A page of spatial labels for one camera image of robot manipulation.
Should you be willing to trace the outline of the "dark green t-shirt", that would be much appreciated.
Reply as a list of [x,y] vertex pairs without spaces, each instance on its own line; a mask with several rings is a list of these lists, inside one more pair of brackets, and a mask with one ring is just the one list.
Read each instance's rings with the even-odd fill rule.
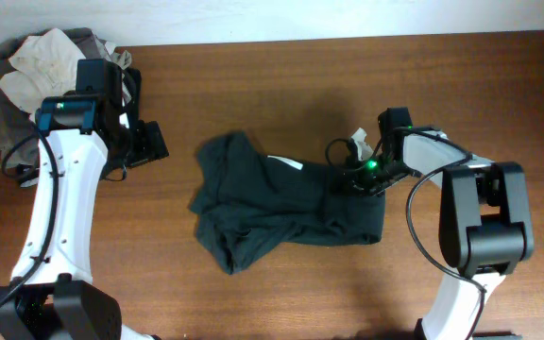
[[382,239],[384,196],[346,193],[328,165],[292,166],[258,152],[243,131],[209,140],[196,159],[203,183],[190,205],[195,236],[228,275],[282,243],[340,247]]

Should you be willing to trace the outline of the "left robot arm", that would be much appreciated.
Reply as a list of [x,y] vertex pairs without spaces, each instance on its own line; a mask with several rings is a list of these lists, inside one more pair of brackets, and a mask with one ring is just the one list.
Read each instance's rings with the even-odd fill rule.
[[10,282],[0,286],[5,339],[143,339],[117,300],[96,288],[90,260],[94,203],[108,170],[133,142],[128,104],[104,94],[47,97],[32,134],[39,148],[28,233]]

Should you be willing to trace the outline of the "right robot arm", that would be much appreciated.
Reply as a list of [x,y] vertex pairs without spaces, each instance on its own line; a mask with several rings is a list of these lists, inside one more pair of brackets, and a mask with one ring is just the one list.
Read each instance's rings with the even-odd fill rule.
[[[407,196],[405,217],[415,246],[443,279],[433,305],[412,338],[474,339],[492,293],[528,260],[535,248],[523,168],[495,162],[451,141],[438,127],[414,125],[405,108],[388,108],[377,122],[375,146],[358,128],[344,143],[338,190],[381,196],[407,177],[417,182]],[[422,245],[413,222],[413,202],[427,182],[441,191],[438,242],[443,259]]]

